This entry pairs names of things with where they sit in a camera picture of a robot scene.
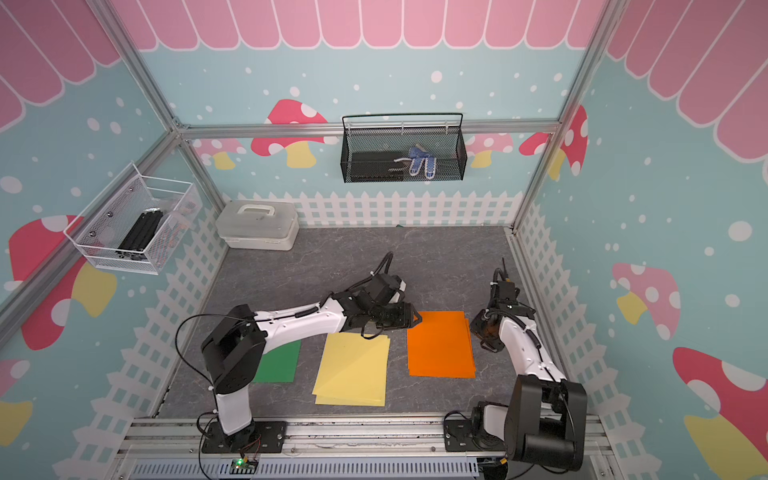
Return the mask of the yellow paper sheet bottom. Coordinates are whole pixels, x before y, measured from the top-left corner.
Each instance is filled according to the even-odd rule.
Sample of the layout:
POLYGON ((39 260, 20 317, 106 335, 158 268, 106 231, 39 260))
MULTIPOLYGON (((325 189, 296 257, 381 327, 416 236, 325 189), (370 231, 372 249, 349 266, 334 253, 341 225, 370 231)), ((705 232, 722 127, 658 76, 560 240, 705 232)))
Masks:
POLYGON ((389 349, 387 336, 329 334, 312 391, 315 403, 384 407, 389 349))

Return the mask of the green paper sheet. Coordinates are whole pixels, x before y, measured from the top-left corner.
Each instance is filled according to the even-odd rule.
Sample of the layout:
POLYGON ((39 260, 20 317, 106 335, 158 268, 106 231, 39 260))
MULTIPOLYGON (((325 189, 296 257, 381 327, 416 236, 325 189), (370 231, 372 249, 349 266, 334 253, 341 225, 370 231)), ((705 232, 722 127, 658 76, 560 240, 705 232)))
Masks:
POLYGON ((264 354, 252 382, 255 384, 292 383, 298 365, 300 341, 294 341, 264 354))

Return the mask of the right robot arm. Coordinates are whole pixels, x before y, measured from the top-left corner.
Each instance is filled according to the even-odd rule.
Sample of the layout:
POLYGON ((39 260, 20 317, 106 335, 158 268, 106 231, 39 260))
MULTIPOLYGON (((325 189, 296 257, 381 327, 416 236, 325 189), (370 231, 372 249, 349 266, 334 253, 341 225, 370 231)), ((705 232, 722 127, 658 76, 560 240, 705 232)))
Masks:
POLYGON ((516 373, 507 405, 481 401, 472 411, 473 442, 503 448, 512 461, 553 474, 578 471, 584 462, 587 394, 555 365, 538 332, 536 310, 504 267, 494 271, 486 308, 470 322, 480 346, 509 355, 516 373))

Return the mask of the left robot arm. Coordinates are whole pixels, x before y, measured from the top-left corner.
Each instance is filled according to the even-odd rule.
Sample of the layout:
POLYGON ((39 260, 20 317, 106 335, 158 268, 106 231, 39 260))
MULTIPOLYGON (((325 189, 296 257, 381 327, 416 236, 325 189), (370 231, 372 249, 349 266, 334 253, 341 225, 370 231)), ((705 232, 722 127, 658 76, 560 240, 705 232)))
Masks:
POLYGON ((211 423, 200 428, 200 451, 237 453, 279 452, 285 423, 253 419, 249 385, 261 359, 286 344, 324 334, 357 331, 373 340, 391 330, 410 329, 422 322, 405 300, 406 283, 389 272, 387 253, 369 275, 345 290, 330 292, 319 302, 299 307, 255 311, 246 304, 226 314, 201 344, 205 369, 181 360, 209 383, 216 410, 211 423))

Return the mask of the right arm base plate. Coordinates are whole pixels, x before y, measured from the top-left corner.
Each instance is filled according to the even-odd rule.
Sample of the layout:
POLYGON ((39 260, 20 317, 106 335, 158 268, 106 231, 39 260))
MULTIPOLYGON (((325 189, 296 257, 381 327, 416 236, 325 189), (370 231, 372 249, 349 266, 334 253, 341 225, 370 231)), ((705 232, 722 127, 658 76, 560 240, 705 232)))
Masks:
POLYGON ((448 452, 501 452, 504 442, 490 434, 481 434, 469 419, 451 416, 443 420, 443 440, 448 452))

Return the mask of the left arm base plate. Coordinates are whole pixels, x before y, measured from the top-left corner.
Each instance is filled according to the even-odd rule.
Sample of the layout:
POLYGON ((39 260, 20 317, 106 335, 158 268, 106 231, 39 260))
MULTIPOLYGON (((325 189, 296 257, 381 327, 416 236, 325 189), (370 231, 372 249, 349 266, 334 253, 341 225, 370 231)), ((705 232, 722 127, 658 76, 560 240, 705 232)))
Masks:
POLYGON ((281 453, 286 438, 285 421, 251 421, 244 429, 225 434, 217 418, 206 428, 204 454, 281 453))

